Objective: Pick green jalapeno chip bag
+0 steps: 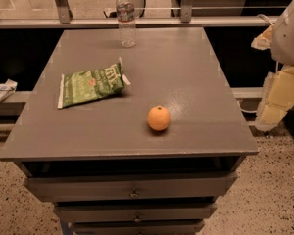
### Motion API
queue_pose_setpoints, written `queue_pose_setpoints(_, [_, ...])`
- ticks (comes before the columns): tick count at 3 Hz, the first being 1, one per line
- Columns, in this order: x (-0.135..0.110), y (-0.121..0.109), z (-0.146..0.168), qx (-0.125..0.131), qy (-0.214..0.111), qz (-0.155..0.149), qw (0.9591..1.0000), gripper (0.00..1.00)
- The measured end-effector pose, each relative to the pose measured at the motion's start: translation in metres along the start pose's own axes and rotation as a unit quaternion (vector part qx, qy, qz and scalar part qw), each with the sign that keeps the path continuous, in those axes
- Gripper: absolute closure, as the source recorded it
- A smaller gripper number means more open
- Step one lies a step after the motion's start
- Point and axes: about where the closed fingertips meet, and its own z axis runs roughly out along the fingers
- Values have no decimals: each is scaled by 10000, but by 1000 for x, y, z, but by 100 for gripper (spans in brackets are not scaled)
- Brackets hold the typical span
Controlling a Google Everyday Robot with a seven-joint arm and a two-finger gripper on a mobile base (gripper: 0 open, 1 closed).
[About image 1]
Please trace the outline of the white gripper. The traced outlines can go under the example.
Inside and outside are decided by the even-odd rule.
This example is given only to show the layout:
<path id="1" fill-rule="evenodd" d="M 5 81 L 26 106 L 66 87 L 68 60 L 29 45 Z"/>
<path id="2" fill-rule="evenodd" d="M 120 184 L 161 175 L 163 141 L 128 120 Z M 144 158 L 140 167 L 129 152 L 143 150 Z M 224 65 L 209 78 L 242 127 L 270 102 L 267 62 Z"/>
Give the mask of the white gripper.
<path id="1" fill-rule="evenodd" d="M 278 73 L 269 72 L 265 78 L 262 100 L 258 105 L 255 127 L 271 131 L 294 107 L 294 0 L 279 16 L 274 26 L 269 26 L 251 43 L 251 47 L 267 50 L 284 65 Z"/>

